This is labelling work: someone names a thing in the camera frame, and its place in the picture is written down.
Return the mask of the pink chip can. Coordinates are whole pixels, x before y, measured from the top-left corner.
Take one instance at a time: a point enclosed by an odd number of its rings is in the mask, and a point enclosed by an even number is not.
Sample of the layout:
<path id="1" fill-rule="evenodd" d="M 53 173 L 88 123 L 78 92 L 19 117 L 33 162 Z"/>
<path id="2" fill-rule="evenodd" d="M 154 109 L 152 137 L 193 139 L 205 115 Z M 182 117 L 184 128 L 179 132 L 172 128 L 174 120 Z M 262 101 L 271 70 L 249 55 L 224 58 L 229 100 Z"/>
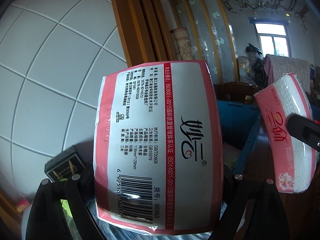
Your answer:
<path id="1" fill-rule="evenodd" d="M 28 198 L 23 198 L 16 204 L 15 209 L 18 213 L 22 213 L 25 209 L 27 209 L 30 206 L 30 200 Z"/>

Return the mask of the large pink barcode tissue pack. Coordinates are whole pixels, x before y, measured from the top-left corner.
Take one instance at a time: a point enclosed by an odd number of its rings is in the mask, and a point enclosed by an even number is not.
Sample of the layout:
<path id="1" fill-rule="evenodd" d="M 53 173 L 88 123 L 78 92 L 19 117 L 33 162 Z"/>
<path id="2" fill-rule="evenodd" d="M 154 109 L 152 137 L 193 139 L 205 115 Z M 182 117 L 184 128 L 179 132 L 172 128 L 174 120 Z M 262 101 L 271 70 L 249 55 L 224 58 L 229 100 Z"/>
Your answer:
<path id="1" fill-rule="evenodd" d="M 147 235 L 213 231 L 223 150 L 206 62 L 144 63 L 103 77 L 93 168 L 100 220 Z"/>

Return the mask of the blue plastic storage crate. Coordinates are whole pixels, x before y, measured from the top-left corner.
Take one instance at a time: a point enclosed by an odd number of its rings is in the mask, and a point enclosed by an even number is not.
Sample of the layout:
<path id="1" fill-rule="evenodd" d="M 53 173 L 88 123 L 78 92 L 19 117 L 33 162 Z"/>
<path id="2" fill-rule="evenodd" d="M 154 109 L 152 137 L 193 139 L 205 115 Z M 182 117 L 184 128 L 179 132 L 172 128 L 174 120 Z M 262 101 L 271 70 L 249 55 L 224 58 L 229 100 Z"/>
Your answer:
<path id="1" fill-rule="evenodd" d="M 261 124 L 257 105 L 217 102 L 223 142 L 224 164 L 234 173 L 242 173 L 255 149 Z"/>

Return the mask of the black gift box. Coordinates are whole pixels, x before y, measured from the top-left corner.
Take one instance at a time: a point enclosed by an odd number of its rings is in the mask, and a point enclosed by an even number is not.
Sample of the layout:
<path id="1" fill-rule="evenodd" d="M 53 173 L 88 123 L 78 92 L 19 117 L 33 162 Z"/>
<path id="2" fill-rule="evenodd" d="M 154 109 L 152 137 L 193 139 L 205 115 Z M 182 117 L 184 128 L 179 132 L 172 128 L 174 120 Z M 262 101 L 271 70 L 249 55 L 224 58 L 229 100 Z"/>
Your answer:
<path id="1" fill-rule="evenodd" d="M 45 174 L 54 182 L 71 178 L 74 174 L 81 174 L 86 163 L 75 146 L 71 146 L 50 159 L 44 166 Z"/>

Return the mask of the green frog plush toy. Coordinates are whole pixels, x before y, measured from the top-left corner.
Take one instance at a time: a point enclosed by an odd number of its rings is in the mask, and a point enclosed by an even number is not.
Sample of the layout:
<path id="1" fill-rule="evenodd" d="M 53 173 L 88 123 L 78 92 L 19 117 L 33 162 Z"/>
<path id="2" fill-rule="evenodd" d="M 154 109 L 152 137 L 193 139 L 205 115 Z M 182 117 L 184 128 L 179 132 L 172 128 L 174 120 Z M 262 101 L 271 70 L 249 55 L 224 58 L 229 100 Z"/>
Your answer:
<path id="1" fill-rule="evenodd" d="M 66 222 L 70 223 L 73 220 L 73 216 L 72 216 L 68 201 L 62 199 L 61 200 L 61 206 L 63 208 L 63 213 L 65 215 Z"/>

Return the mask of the rolled patterned carpet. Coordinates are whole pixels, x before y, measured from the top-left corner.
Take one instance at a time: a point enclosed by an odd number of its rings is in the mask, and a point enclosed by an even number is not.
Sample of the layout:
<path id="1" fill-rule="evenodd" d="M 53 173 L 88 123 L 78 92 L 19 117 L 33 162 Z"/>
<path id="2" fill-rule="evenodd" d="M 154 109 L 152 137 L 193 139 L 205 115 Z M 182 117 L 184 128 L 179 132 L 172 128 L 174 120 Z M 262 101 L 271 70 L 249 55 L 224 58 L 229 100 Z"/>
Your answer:
<path id="1" fill-rule="evenodd" d="M 170 31 L 174 38 L 176 54 L 181 60 L 194 60 L 190 37 L 187 28 L 181 27 Z"/>

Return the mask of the wooden chair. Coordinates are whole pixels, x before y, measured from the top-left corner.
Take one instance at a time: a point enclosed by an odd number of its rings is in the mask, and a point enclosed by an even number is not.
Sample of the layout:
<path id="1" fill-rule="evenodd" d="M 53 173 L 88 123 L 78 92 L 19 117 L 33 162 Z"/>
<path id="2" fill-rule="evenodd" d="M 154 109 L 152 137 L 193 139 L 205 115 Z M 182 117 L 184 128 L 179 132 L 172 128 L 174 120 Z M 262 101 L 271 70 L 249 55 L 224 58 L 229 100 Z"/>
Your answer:
<path id="1" fill-rule="evenodd" d="M 244 82 L 228 82 L 214 85 L 217 100 L 244 103 L 247 105 L 257 104 L 254 94 L 259 92 L 257 86 Z"/>

